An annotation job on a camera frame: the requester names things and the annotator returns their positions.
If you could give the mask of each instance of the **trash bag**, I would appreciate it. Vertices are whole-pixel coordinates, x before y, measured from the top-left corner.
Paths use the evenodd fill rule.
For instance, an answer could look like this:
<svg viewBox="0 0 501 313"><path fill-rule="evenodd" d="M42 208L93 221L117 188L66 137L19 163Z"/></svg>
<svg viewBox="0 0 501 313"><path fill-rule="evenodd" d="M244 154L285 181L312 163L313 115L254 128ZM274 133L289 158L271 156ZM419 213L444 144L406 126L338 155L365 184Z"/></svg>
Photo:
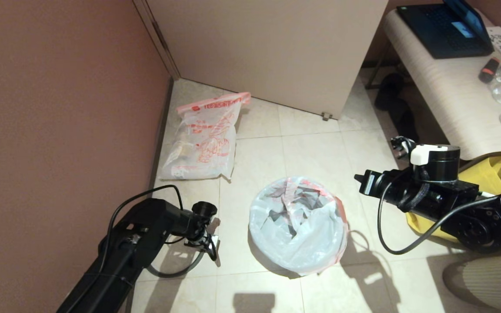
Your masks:
<svg viewBox="0 0 501 313"><path fill-rule="evenodd" d="M322 185L298 176L266 186L253 200L249 230L277 265L307 275L338 263L347 244L343 208Z"/></svg>
<svg viewBox="0 0 501 313"><path fill-rule="evenodd" d="M250 93L231 93L177 108L182 117L165 161L161 180L231 179L235 159L235 123Z"/></svg>

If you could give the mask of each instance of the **beige tile floor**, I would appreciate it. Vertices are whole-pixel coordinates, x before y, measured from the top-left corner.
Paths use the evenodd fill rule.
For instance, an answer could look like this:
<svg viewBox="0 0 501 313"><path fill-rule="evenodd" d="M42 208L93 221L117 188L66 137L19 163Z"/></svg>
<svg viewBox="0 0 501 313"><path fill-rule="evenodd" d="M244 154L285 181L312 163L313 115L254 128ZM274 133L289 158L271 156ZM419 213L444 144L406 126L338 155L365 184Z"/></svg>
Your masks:
<svg viewBox="0 0 501 313"><path fill-rule="evenodd" d="M394 256L378 241L377 202L358 193L353 175L365 169L397 168L386 139L395 129L373 109L372 91L365 91L361 80L367 74L362 71L357 78L339 120L322 121L318 115L252 99L237 125L231 182L175 182L186 208L199 200L217 205L220 261L205 257L179 279L158 279L145 270L135 286L133 313L481 312L453 297L441 280L447 264L471 253L427 240L410 253ZM188 80L175 83L160 164L180 121L175 107L224 93L228 91ZM257 261L247 224L254 196L270 182L294 175L310 176L339 196L352 232L340 264L319 275L289 279L283 269L267 269L266 262ZM171 191L154 196L177 203ZM384 207L383 226L393 248L417 238L394 206ZM174 244L161 251L154 267L173 272L194 257L182 243Z"/></svg>

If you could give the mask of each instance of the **table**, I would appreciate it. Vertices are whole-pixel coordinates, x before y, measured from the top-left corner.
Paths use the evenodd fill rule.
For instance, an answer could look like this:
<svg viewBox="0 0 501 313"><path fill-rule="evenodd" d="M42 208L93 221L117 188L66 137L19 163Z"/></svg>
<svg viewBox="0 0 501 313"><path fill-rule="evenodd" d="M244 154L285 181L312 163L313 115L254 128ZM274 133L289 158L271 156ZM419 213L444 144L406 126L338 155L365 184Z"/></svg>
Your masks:
<svg viewBox="0 0 501 313"><path fill-rule="evenodd" d="M501 105L478 79L490 56L435 60L396 10L389 12L383 23L384 32L450 144L461 147L461 158L473 160L501 153Z"/></svg>

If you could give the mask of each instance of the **pink wall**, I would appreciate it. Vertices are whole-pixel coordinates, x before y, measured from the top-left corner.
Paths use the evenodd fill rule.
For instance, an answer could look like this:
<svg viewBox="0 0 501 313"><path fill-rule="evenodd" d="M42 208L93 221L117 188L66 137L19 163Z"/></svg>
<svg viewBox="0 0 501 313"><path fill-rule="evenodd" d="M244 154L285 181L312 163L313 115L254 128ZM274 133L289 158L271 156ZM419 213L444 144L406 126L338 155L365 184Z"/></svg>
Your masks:
<svg viewBox="0 0 501 313"><path fill-rule="evenodd" d="M501 0L468 0L467 2L481 10L481 12L483 12L494 24L501 26ZM429 3L442 3L442 0L388 0L384 16L397 6L412 6ZM384 34L382 28L378 26L364 60L377 61L386 42L386 34ZM397 55L394 51L391 51L386 59L397 60Z"/></svg>
<svg viewBox="0 0 501 313"><path fill-rule="evenodd" d="M55 311L96 257L168 86L131 1L0 0L0 313Z"/></svg>

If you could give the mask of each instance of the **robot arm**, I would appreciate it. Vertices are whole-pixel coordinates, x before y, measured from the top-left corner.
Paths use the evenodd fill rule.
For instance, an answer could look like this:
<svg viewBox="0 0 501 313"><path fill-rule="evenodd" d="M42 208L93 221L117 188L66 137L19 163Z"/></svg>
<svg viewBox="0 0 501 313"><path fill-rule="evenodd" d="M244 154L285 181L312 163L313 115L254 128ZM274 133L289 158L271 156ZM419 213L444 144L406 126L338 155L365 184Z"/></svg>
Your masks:
<svg viewBox="0 0 501 313"><path fill-rule="evenodd" d="M165 200L139 202L102 239L97 258L57 312L117 312L170 234L185 237L186 246L200 248L215 260L217 252L206 227L216 213L217 208L207 202L198 202L192 212Z"/></svg>
<svg viewBox="0 0 501 313"><path fill-rule="evenodd" d="M383 173L366 170L364 175L356 175L360 193L379 198L379 209L386 200L402 212L439 223L442 231L471 250L491 253L501 249L501 195L478 200L482 194L479 186L458 180L459 147L416 145L404 137L392 139L392 145L404 156L409 155L409 168ZM387 248L380 231L380 212L378 234L388 252L402 254L410 250Z"/></svg>

